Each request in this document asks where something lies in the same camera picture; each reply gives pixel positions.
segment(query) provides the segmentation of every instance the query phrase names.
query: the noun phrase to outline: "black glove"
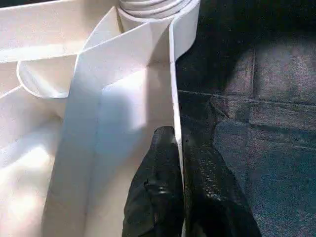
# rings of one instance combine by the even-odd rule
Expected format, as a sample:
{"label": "black glove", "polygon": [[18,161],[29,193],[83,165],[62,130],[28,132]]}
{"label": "black glove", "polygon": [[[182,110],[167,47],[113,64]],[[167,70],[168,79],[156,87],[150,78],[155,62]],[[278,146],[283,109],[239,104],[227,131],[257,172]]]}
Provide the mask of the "black glove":
{"label": "black glove", "polygon": [[260,237],[234,175],[210,145],[183,129],[185,197],[172,127],[154,133],[128,193],[123,237]]}
{"label": "black glove", "polygon": [[184,203],[172,127],[161,127],[138,168],[124,209],[123,237],[179,237]]}
{"label": "black glove", "polygon": [[221,154],[212,146],[197,145],[186,129],[182,137],[187,236],[260,237],[247,200]]}

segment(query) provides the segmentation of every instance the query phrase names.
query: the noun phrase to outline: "dark fabric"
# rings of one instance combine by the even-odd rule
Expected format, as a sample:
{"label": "dark fabric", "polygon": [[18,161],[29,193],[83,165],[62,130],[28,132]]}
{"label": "dark fabric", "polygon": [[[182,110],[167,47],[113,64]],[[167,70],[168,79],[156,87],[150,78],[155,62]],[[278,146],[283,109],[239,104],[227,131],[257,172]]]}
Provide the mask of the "dark fabric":
{"label": "dark fabric", "polygon": [[264,237],[316,236],[315,5],[202,0],[177,61],[182,126],[222,154]]}
{"label": "dark fabric", "polygon": [[197,143],[199,136],[185,128],[182,137],[187,236],[202,237],[196,233],[199,225],[207,237],[260,237],[247,200],[221,154]]}
{"label": "dark fabric", "polygon": [[44,2],[44,1],[53,1],[53,0],[1,0],[0,7],[18,6],[18,5],[31,4],[31,3]]}
{"label": "dark fabric", "polygon": [[172,127],[158,128],[138,168],[124,208],[123,237],[179,237],[184,203]]}

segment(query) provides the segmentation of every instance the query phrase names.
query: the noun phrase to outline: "black rubber glove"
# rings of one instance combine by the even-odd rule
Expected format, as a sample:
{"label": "black rubber glove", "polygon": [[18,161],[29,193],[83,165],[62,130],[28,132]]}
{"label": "black rubber glove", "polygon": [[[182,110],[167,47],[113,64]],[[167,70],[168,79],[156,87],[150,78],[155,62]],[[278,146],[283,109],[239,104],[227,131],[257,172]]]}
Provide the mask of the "black rubber glove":
{"label": "black rubber glove", "polygon": [[172,127],[157,129],[124,209],[123,237],[179,237],[184,221],[178,147]]}
{"label": "black rubber glove", "polygon": [[197,145],[189,130],[183,129],[182,137],[187,236],[260,237],[247,200],[221,154],[212,146]]}

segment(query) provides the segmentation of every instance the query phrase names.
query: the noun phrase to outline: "white packaging material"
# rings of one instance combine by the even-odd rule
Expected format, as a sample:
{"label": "white packaging material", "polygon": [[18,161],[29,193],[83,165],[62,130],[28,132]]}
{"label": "white packaging material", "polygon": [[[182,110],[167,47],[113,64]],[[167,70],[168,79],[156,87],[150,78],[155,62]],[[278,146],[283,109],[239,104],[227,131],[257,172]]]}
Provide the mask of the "white packaging material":
{"label": "white packaging material", "polygon": [[[182,167],[175,60],[195,40],[199,0],[159,20],[115,6],[0,9],[0,31],[9,29],[0,43],[0,236],[120,236],[131,179],[160,126],[175,127]],[[23,21],[25,39],[10,30]]]}
{"label": "white packaging material", "polygon": [[190,1],[191,0],[120,0],[119,3],[124,11],[134,17],[161,19],[176,14]]}

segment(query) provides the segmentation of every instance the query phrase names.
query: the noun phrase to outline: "gloved hand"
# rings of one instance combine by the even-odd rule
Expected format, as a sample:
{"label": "gloved hand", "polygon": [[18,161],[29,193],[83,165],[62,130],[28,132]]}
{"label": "gloved hand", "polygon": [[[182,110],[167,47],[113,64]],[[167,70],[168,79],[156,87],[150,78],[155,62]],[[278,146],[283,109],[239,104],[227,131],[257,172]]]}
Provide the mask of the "gloved hand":
{"label": "gloved hand", "polygon": [[158,128],[139,166],[124,209],[123,237],[179,237],[184,204],[172,127]]}
{"label": "gloved hand", "polygon": [[247,201],[220,153],[183,129],[185,198],[172,127],[154,133],[124,209],[123,237],[260,237]]}

